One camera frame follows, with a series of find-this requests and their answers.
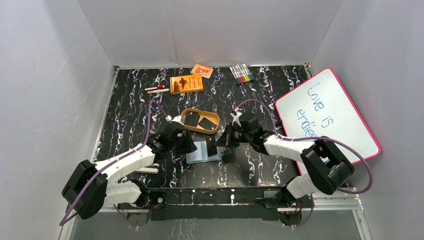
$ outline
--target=orange book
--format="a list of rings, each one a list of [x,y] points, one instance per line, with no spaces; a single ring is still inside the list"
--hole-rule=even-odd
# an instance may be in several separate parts
[[[200,74],[173,76],[170,78],[171,94],[183,94],[203,91],[203,79]]]

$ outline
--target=whiteboard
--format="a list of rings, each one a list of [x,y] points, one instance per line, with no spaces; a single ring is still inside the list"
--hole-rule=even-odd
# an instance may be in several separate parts
[[[331,68],[326,68],[275,102],[282,126],[289,137],[327,136],[338,140],[365,159],[380,154],[381,148]],[[359,158],[339,146],[347,159]],[[300,174],[306,173],[297,163]]]

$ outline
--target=pink whiteboard frame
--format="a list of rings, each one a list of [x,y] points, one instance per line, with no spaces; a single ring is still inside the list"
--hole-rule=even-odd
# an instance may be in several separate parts
[[[363,125],[365,126],[366,130],[368,131],[369,135],[371,136],[372,140],[374,141],[375,145],[377,145],[377,148],[378,148],[377,153],[376,153],[376,154],[374,154],[374,155],[372,155],[372,156],[368,156],[368,157],[366,157],[366,158],[365,158],[365,160],[368,160],[368,159],[371,159],[371,158],[374,158],[374,157],[378,156],[378,155],[381,153],[381,151],[382,151],[382,149],[381,149],[381,147],[380,147],[379,143],[377,142],[377,140],[376,140],[376,138],[374,137],[373,133],[370,131],[370,128],[368,127],[368,125],[365,123],[365,121],[364,121],[364,119],[362,118],[361,114],[359,113],[359,111],[358,111],[357,107],[356,107],[356,106],[355,106],[355,104],[352,102],[351,97],[349,97],[348,93],[346,92],[346,89],[343,87],[342,83],[340,82],[339,78],[337,77],[337,75],[336,75],[336,73],[333,71],[333,69],[331,69],[330,67],[324,68],[323,70],[321,70],[320,72],[318,72],[317,74],[315,74],[314,76],[312,76],[311,78],[309,78],[308,80],[306,80],[306,81],[302,82],[299,86],[301,86],[302,84],[306,83],[307,81],[309,81],[309,80],[313,79],[316,75],[320,74],[322,71],[327,70],[327,69],[328,69],[328,70],[331,70],[331,72],[332,72],[332,74],[334,75],[335,79],[337,79],[338,84],[340,85],[341,89],[343,89],[343,92],[344,92],[344,94],[346,95],[347,99],[349,99],[350,104],[352,104],[353,109],[355,109],[356,113],[358,114],[358,116],[359,116],[360,120],[362,121]],[[289,91],[288,93],[284,94],[282,97],[280,97],[279,99],[277,99],[277,101],[275,101],[275,108],[277,109],[278,116],[279,116],[279,118],[280,118],[280,119],[281,119],[281,121],[282,121],[282,128],[284,129],[284,131],[286,131],[286,128],[284,127],[284,121],[283,121],[283,119],[281,118],[280,111],[279,111],[279,110],[278,110],[278,108],[277,108],[277,102],[278,102],[280,99],[284,98],[285,96],[289,95],[290,93],[293,93],[293,92],[294,92],[294,91],[295,91],[295,90],[296,90],[299,86],[297,86],[297,87],[296,87],[296,88],[294,88],[293,90]],[[360,162],[361,162],[361,161],[360,161],[360,160],[358,160],[358,161],[356,161],[356,162],[354,162],[354,163],[352,163],[352,164],[357,164],[357,163],[360,163]],[[299,170],[300,174],[302,174],[302,172],[301,172],[301,168],[299,167],[299,163],[298,163],[298,162],[296,162],[296,164],[297,164],[297,168],[298,168],[298,170]]]

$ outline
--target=cable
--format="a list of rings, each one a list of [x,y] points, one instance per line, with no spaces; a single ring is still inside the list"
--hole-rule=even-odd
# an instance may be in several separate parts
[[[69,209],[66,211],[65,215],[63,216],[62,220],[59,223],[59,226],[63,226],[64,224],[66,224],[67,222],[69,222],[71,219],[73,219],[77,213],[74,213],[71,217],[67,218],[72,210],[74,210],[75,206],[77,205],[77,203],[80,201],[81,197],[83,196],[83,194],[86,192],[87,188],[90,186],[90,184],[96,179],[96,177],[98,175],[100,175],[104,170],[106,170],[107,168],[109,168],[110,166],[112,166],[113,164],[117,163],[119,160],[128,157],[129,155],[133,154],[136,151],[139,151],[140,149],[144,148],[144,146],[146,146],[147,144],[147,140],[149,138],[149,133],[150,133],[150,119],[151,119],[151,115],[152,115],[152,103],[155,103],[156,105],[159,106],[159,109],[163,112],[163,114],[165,114],[166,116],[168,116],[168,114],[164,111],[164,109],[162,108],[161,105],[159,105],[159,103],[157,103],[155,100],[151,100],[148,104],[148,109],[147,109],[147,131],[146,131],[146,137],[144,138],[144,142],[142,143],[142,145],[135,149],[133,148],[132,151],[128,151],[127,154],[122,155],[121,157],[119,157],[118,159],[115,159],[111,162],[109,162],[107,165],[105,165],[103,168],[101,168],[100,170],[98,170],[88,181],[87,183],[84,185],[84,187],[81,189],[81,191],[79,192],[78,196],[76,196],[75,200],[73,201],[73,203],[70,205]]]
[[[310,207],[310,211],[307,218],[305,219],[305,221],[299,223],[298,225],[294,225],[295,228],[305,225],[306,222],[309,221],[309,219],[311,218],[312,212],[314,211],[314,207],[315,207],[315,202],[314,202],[314,198],[312,197],[312,194],[310,195],[310,203],[312,204],[312,206]]]
[[[119,215],[121,215],[126,222],[133,228],[138,229],[139,226],[137,226],[134,222],[130,221],[120,210],[119,208],[114,204],[113,207],[115,208],[115,210],[119,213]]]
[[[303,201],[300,201],[299,213],[302,212],[303,209],[304,209],[304,202]]]
[[[263,102],[261,102],[259,100],[256,100],[256,99],[247,99],[247,100],[242,101],[237,106],[237,108],[239,108],[241,105],[243,105],[243,104],[245,104],[247,102],[250,102],[250,101],[259,103],[259,104],[261,104],[266,109],[266,111],[268,112],[269,116],[271,117],[271,122],[272,122],[272,127],[274,129],[274,134],[276,136],[281,136],[277,132],[276,124],[273,121],[273,115],[271,114],[270,110],[267,108],[267,106]],[[365,168],[366,168],[366,170],[368,172],[368,176],[369,176],[368,185],[364,189],[357,190],[357,191],[351,191],[351,190],[346,190],[346,189],[343,189],[343,188],[338,188],[337,190],[339,190],[340,192],[347,193],[347,194],[363,194],[366,191],[368,191],[371,188],[371,186],[373,185],[374,177],[373,177],[373,173],[371,171],[370,165],[368,165],[367,161],[365,161],[365,159],[357,151],[355,151],[353,148],[351,148],[350,146],[348,146],[348,145],[346,145],[346,144],[344,144],[344,143],[342,143],[342,142],[340,142],[338,140],[335,140],[335,139],[332,139],[332,138],[329,138],[329,137],[324,137],[324,136],[309,136],[309,137],[300,137],[300,138],[293,138],[293,137],[286,137],[286,136],[281,136],[281,137],[282,137],[282,140],[284,140],[284,141],[293,141],[293,142],[307,141],[307,140],[327,140],[327,141],[333,142],[335,144],[338,144],[338,145],[344,147],[345,149],[347,149],[350,152],[352,152],[355,156],[357,156],[359,158],[359,160],[363,163],[363,165],[365,166]]]

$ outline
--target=white wall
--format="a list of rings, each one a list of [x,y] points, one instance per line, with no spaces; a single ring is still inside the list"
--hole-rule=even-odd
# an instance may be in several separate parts
[[[342,0],[78,0],[114,66],[303,64]]]
[[[61,191],[91,155],[113,66],[75,0],[6,0],[0,68],[0,238],[57,239]]]
[[[331,67],[381,145],[361,196],[373,239],[423,239],[422,0],[344,0],[319,47],[314,72]],[[368,182],[356,165],[355,183]]]

